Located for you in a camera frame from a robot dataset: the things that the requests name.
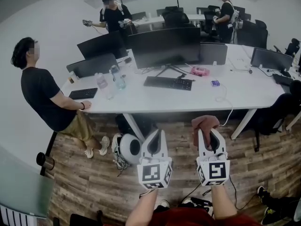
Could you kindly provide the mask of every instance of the desk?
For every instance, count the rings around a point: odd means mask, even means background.
[[[199,20],[205,20],[205,15],[201,14],[192,14],[192,15],[187,15],[188,19],[190,21],[194,22],[194,25],[196,25],[196,22]],[[147,19],[141,19],[141,20],[135,20],[133,21],[134,24],[137,25],[146,25],[149,24],[150,25],[150,30],[152,31],[152,25],[153,24],[161,24],[164,23],[164,18],[162,16],[159,17],[151,17],[151,18],[147,18]]]
[[[107,100],[98,90],[96,96],[90,99],[91,108],[85,112],[122,113],[142,141],[144,141],[144,137],[132,117],[133,113],[218,111],[231,110],[232,106],[234,110],[248,109],[248,113],[231,136],[232,139],[235,139],[257,109],[272,106],[284,93],[281,85],[277,85],[272,77],[267,77],[259,69],[252,68],[252,74],[243,71],[243,69],[250,68],[251,59],[240,45],[228,45],[226,65],[202,65],[203,68],[210,70],[210,76],[197,77],[187,74],[186,79],[196,80],[192,84],[191,91],[143,86],[146,77],[157,75],[161,68],[146,74],[138,74],[141,71],[136,68],[131,50],[129,54],[133,58],[133,62],[119,64],[122,74],[126,75],[127,87],[124,90],[117,90],[111,76],[106,74],[109,86],[114,90],[114,98]],[[181,68],[190,71],[187,66],[181,66]],[[179,73],[166,70],[162,76],[176,78]],[[212,80],[219,80],[223,86],[212,87]],[[97,88],[94,77],[82,78],[74,84],[67,81],[62,87],[62,92],[69,95],[72,90],[87,88]],[[226,94],[228,101],[216,101],[218,97],[224,97]]]

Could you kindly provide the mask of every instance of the black hair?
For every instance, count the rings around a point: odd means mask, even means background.
[[[37,41],[30,37],[21,39],[15,46],[13,55],[11,57],[11,64],[21,70],[27,66],[26,53],[29,49],[34,48]]]

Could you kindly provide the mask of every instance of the black keyboard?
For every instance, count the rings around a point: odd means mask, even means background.
[[[281,76],[281,75],[278,75],[278,74],[274,74],[273,78],[276,81],[276,83],[280,84],[280,85],[290,86],[290,84],[293,82],[293,79],[287,78],[285,76]]]
[[[97,92],[97,88],[80,89],[71,91],[69,97],[73,100],[92,99]]]
[[[147,76],[144,86],[191,90],[192,80]]]

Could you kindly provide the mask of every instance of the desk leg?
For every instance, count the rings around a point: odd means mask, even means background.
[[[132,130],[134,131],[134,133],[136,134],[136,136],[138,137],[139,140],[141,140],[142,142],[145,141],[145,138],[142,134],[142,132],[140,131],[139,127],[137,126],[133,116],[131,114],[128,113],[123,113],[126,121],[128,122],[128,124],[130,125],[130,127],[132,128]]]
[[[256,111],[257,111],[257,109],[251,109],[251,110],[249,110],[247,112],[247,114],[245,115],[245,117],[243,118],[243,120],[241,121],[241,123],[239,124],[239,126],[233,132],[233,134],[231,136],[232,140],[235,140],[238,137],[238,135],[241,133],[241,131],[243,130],[243,128],[245,128],[245,126],[250,121],[250,119],[252,118],[252,116],[255,114]]]
[[[297,122],[297,120],[300,119],[300,117],[301,117],[301,111],[299,112],[299,114],[297,114],[297,116],[293,119],[293,121],[286,127],[286,130],[290,130],[292,126]]]

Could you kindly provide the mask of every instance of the plastic bottle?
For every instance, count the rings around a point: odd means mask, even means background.
[[[119,68],[116,65],[113,65],[111,67],[110,73],[113,76],[113,81],[115,82],[117,88],[119,90],[124,89],[126,87],[126,83],[122,77],[122,74],[121,74]]]
[[[102,73],[95,74],[96,83],[101,90],[101,92],[105,95],[105,97],[110,100],[113,98],[108,82],[106,81],[104,75]]]

